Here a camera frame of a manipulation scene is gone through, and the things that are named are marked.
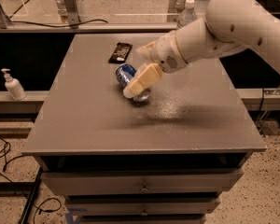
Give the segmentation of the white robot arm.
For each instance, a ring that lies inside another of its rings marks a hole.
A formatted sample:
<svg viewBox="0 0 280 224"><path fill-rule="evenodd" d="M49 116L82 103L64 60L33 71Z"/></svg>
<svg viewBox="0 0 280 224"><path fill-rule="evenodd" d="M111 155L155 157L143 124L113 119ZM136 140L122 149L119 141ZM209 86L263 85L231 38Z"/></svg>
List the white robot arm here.
<svg viewBox="0 0 280 224"><path fill-rule="evenodd" d="M161 79L200 59L251 49L280 75L280 20L256 0L210 0L203 18L139 48L147 60L123 90L133 98Z"/></svg>

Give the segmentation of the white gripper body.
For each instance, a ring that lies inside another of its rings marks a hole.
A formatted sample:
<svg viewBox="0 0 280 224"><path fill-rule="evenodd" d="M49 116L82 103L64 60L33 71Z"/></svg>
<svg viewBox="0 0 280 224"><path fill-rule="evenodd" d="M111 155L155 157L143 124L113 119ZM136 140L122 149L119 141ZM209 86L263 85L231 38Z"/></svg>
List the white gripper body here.
<svg viewBox="0 0 280 224"><path fill-rule="evenodd" d="M178 51L175 35L176 31L172 31L161 36L153 42L150 52L151 61L159 64L164 73L174 73L188 65Z"/></svg>

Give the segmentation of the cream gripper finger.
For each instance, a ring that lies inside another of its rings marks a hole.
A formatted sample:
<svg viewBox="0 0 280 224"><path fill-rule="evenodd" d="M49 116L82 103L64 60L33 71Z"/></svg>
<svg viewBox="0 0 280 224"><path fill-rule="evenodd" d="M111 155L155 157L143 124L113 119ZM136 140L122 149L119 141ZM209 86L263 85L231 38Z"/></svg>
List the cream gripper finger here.
<svg viewBox="0 0 280 224"><path fill-rule="evenodd" d="M134 98L161 80L163 71L157 63L143 64L123 90L126 98Z"/></svg>
<svg viewBox="0 0 280 224"><path fill-rule="evenodd" d="M136 52L139 56L147 61L156 61L156 53L155 53L155 45L156 42L152 41L142 47L139 47Z"/></svg>

